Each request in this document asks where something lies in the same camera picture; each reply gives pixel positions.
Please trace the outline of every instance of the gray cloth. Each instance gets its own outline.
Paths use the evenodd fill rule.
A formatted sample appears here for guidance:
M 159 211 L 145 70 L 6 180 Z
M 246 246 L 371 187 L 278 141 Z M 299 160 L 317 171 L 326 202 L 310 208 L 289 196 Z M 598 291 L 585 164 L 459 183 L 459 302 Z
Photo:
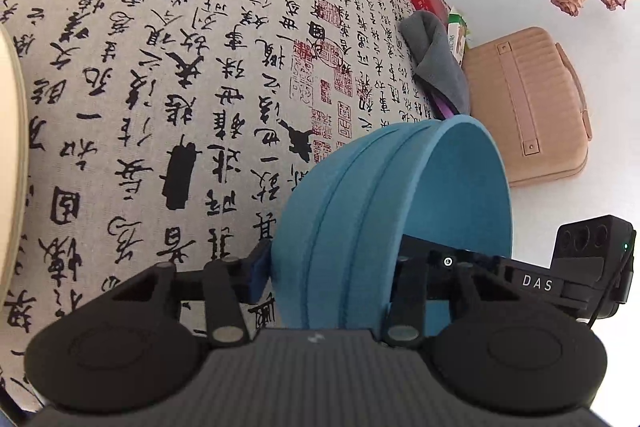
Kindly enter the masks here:
M 466 76 L 451 54 L 447 31 L 440 19 L 420 10 L 400 23 L 400 32 L 417 64 L 414 80 L 418 84 L 427 84 L 423 89 L 431 91 L 428 96 L 444 98 L 457 113 L 469 114 L 471 107 Z

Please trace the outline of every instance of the black cable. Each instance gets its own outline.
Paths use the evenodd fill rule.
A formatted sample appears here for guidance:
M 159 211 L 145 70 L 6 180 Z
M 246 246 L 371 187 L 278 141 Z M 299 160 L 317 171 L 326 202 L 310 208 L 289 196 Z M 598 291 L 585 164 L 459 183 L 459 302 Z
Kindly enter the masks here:
M 629 258 L 633 255 L 635 244 L 636 244 L 636 230 L 631 232 L 631 237 L 629 238 L 629 242 L 627 243 L 625 254 L 622 256 L 622 259 L 620 260 L 620 263 L 618 264 L 616 271 L 613 272 L 613 274 L 611 275 L 611 278 L 609 279 L 609 284 L 607 284 L 607 287 L 602 293 L 602 297 L 600 297 L 600 301 L 598 302 L 596 309 L 593 311 L 593 314 L 591 314 L 591 318 L 589 319 L 590 328 L 593 326 L 593 323 L 598 318 L 598 314 L 600 313 L 600 310 L 604 306 L 604 302 L 609 297 L 611 290 L 613 289 L 613 285 L 616 283 L 616 280 L 618 279 L 618 277 L 620 277 L 620 274 L 622 274 L 622 270 L 628 263 Z

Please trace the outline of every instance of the ribbed grip surface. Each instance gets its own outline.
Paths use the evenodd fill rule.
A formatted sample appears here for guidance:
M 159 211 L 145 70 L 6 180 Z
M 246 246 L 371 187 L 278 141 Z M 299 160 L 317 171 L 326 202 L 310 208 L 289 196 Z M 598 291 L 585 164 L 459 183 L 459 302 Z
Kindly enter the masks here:
M 588 410 L 522 419 L 445 391 L 420 357 L 368 331 L 264 330 L 213 352 L 180 393 L 149 409 L 89 417 L 45 409 L 30 427 L 606 427 Z

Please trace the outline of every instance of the blue bowl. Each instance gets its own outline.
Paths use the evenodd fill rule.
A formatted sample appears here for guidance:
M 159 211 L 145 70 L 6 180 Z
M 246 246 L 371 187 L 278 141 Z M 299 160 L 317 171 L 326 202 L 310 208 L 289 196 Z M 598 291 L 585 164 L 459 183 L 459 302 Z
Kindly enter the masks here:
M 278 309 L 290 328 L 370 329 L 388 307 L 403 234 L 511 256 L 509 185 L 479 121 L 398 123 L 341 147 L 293 191 L 271 248 Z M 429 301 L 424 331 L 449 324 Z

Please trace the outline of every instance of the red box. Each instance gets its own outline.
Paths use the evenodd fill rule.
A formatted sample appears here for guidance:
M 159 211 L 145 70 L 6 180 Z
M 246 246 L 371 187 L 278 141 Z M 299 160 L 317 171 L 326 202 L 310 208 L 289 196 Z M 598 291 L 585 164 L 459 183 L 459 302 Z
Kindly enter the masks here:
M 449 26 L 449 6 L 443 0 L 411 0 L 416 10 L 427 10 L 442 21 L 445 28 Z

